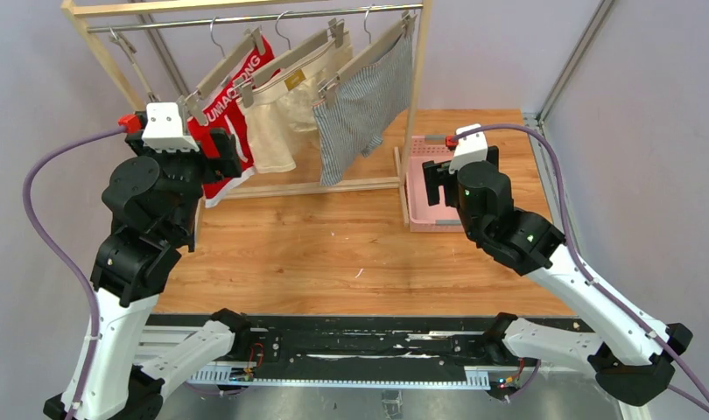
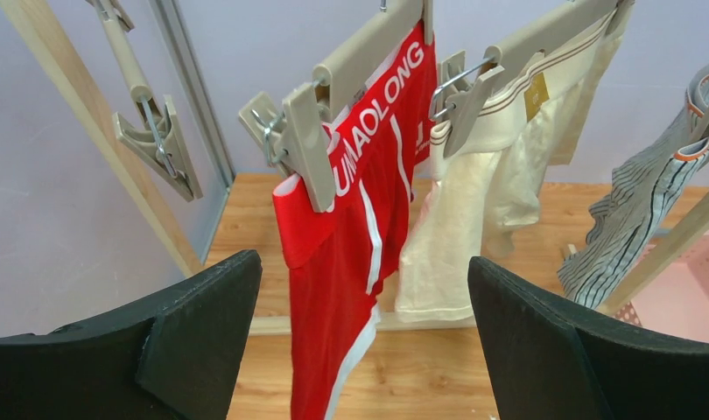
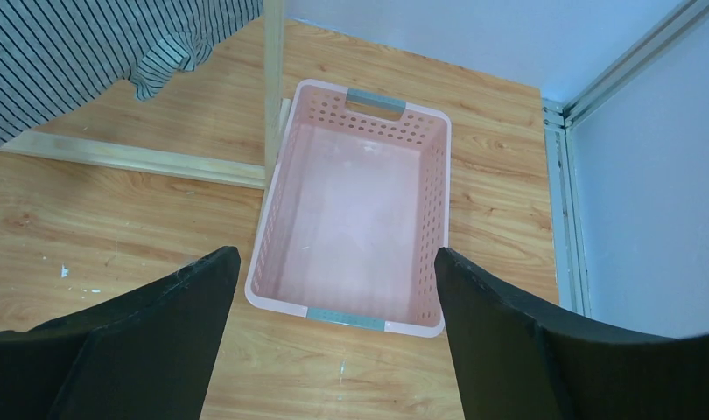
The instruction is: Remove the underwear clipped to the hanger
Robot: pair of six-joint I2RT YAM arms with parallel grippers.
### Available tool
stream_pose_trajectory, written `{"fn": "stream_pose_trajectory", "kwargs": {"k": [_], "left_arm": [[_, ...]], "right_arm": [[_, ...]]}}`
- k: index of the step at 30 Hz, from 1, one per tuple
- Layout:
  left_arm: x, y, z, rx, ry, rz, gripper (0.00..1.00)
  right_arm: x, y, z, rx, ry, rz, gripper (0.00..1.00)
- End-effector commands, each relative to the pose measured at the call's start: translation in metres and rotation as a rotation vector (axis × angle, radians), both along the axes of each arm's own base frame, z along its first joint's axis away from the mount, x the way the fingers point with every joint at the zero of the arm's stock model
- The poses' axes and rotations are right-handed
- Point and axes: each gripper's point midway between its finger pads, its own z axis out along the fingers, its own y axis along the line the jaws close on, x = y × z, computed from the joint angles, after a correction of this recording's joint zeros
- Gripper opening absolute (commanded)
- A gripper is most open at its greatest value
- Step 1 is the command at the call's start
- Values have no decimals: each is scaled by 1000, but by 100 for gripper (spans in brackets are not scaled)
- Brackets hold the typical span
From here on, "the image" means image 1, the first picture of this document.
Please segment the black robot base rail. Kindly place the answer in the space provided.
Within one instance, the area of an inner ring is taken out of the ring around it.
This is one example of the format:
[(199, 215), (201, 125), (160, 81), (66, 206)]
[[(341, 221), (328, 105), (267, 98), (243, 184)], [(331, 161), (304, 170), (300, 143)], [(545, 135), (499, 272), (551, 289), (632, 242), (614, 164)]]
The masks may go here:
[(490, 317), (252, 315), (250, 345), (221, 356), (192, 384), (255, 387), (489, 390), (518, 369), (492, 356)]

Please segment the red underwear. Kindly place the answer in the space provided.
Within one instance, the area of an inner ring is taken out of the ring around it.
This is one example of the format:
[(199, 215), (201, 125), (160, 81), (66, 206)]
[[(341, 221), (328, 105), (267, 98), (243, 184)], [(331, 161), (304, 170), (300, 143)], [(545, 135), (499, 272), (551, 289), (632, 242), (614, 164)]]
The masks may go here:
[(238, 178), (225, 178), (221, 181), (211, 182), (203, 186), (205, 193), (205, 207), (212, 208), (220, 204), (232, 189), (242, 185), (256, 174), (254, 158), (247, 139), (247, 124), (242, 111), (239, 109), (235, 91), (238, 81), (247, 80), (258, 68), (264, 66), (275, 57), (269, 42), (262, 35), (266, 47), (265, 53), (257, 51), (249, 54), (238, 66), (231, 71), (231, 80), (223, 87), (218, 87), (208, 98), (200, 103), (208, 119), (207, 125), (200, 125), (190, 118), (187, 121), (188, 129), (193, 138), (200, 142), (206, 155), (210, 158), (218, 157), (215, 147), (206, 138), (212, 128), (225, 129), (230, 135), (236, 137), (236, 151), (242, 163), (242, 175)]

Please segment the cream underwear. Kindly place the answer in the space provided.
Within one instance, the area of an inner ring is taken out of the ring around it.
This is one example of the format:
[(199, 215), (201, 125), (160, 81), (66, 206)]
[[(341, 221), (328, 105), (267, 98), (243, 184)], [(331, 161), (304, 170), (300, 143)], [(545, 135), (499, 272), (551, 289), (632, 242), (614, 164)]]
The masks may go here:
[(319, 144), (319, 129), (312, 105), (319, 99), (319, 84), (331, 78), (353, 58), (351, 39), (327, 42), (301, 61), (252, 90), (249, 106), (236, 103), (246, 123), (246, 137), (258, 173), (289, 172), (295, 156), (307, 145)]

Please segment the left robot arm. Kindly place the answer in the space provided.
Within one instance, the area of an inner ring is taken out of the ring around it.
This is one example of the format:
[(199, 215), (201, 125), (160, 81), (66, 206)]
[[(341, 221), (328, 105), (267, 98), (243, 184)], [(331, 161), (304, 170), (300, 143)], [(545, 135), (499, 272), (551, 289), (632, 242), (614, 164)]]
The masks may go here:
[(206, 156), (194, 141), (161, 149), (141, 131), (127, 135), (134, 157), (113, 170), (102, 193), (112, 221), (86, 284), (95, 303), (86, 343), (67, 389), (45, 402), (46, 417), (153, 419), (165, 400), (208, 363), (248, 354), (250, 322), (221, 309), (171, 350), (135, 361), (180, 249), (194, 247), (203, 183), (240, 170), (234, 138), (220, 129), (211, 136), (221, 149), (219, 157)]

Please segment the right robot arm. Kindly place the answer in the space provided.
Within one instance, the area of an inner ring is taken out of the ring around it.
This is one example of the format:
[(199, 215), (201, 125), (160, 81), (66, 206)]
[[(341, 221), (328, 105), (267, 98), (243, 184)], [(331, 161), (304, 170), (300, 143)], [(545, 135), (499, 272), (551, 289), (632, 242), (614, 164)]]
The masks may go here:
[(652, 319), (619, 293), (601, 291), (604, 282), (573, 255), (565, 235), (538, 213), (515, 206), (509, 177), (500, 172), (498, 150), (458, 170), (450, 162), (422, 164), (427, 202), (457, 210), (466, 237), (495, 262), (551, 291), (591, 327), (572, 332), (499, 313), (480, 343), (494, 363), (532, 359), (592, 377), (609, 395), (641, 407), (661, 395), (675, 374), (674, 358), (692, 333), (679, 323)]

